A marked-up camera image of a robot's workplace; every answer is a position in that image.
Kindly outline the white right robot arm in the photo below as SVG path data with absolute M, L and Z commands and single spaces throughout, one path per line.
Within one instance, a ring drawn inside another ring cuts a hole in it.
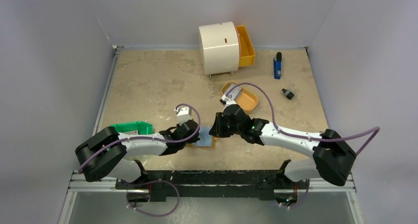
M 216 138 L 239 135 L 250 144 L 281 147 L 307 156 L 305 160 L 291 160 L 282 164 L 277 182 L 283 188 L 314 178 L 322 178 L 342 187 L 357 157 L 354 150 L 334 130 L 310 133 L 288 128 L 277 129 L 266 119 L 251 118 L 238 105 L 227 106 L 222 112 L 216 113 L 209 134 Z

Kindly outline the orange oval tray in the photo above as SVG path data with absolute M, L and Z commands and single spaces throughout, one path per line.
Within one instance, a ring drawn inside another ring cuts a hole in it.
M 246 113 L 251 113 L 258 105 L 258 97 L 243 86 L 240 87 L 242 88 L 241 94 L 235 101 Z

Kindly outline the blue black marker pen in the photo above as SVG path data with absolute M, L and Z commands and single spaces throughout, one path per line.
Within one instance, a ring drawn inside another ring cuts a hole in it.
M 273 61 L 274 79 L 281 79 L 282 53 L 277 52 Z

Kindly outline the small box in bin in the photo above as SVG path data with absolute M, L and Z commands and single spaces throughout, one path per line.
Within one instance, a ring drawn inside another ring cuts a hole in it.
M 139 131 L 138 130 L 126 131 L 124 133 L 125 134 L 128 134 L 128 135 L 139 135 Z

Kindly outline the green plastic bin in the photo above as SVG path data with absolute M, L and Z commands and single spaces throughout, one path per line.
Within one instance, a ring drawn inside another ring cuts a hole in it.
M 126 131 L 138 130 L 139 135 L 149 135 L 153 133 L 153 125 L 143 121 L 135 121 L 128 123 L 118 123 L 111 124 L 111 127 L 114 127 L 115 130 L 119 133 L 124 133 Z

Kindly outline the white round drawer cabinet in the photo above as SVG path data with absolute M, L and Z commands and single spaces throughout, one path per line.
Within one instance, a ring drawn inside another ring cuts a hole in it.
M 233 22 L 223 22 L 200 26 L 200 49 L 204 74 L 229 73 L 238 70 L 240 60 L 240 41 Z

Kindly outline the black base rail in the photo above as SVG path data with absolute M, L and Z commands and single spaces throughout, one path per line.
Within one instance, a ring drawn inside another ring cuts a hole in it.
M 279 170 L 149 170 L 136 184 L 117 179 L 116 189 L 148 191 L 151 202 L 168 197 L 257 198 L 295 202 L 306 181 L 292 182 Z

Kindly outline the small black knob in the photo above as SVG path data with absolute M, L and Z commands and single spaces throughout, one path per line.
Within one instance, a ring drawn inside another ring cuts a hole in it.
M 285 88 L 282 89 L 282 92 L 283 92 L 283 95 L 289 100 L 292 100 L 295 96 L 292 91 L 285 89 Z

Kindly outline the orange leather card holder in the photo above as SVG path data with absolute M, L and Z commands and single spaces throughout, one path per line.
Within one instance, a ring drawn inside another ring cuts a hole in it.
M 201 127 L 199 130 L 199 140 L 186 146 L 190 148 L 212 148 L 215 145 L 216 138 L 209 134 L 211 128 L 211 126 Z

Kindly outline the silver VIP credit card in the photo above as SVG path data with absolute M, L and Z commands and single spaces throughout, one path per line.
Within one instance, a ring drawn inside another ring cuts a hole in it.
M 226 90 L 226 92 L 228 92 L 227 97 L 232 100 L 235 100 L 241 94 L 241 90 L 242 90 L 240 86 L 233 88 L 234 86 L 235 86 L 234 84 L 231 84 Z

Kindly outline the orange open drawer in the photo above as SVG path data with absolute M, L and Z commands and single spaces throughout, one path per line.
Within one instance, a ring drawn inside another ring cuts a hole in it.
M 247 32 L 247 29 L 244 25 L 236 26 L 238 37 L 239 37 L 239 45 L 240 45 L 240 60 L 239 60 L 239 68 L 252 66 L 255 61 L 255 51 Z

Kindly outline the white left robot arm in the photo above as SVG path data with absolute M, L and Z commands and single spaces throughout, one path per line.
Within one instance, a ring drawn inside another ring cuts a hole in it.
M 78 172 L 88 182 L 113 177 L 135 189 L 143 188 L 147 182 L 146 170 L 140 161 L 130 157 L 177 153 L 187 143 L 199 140 L 199 129 L 199 123 L 192 119 L 149 135 L 132 136 L 108 126 L 75 149 Z

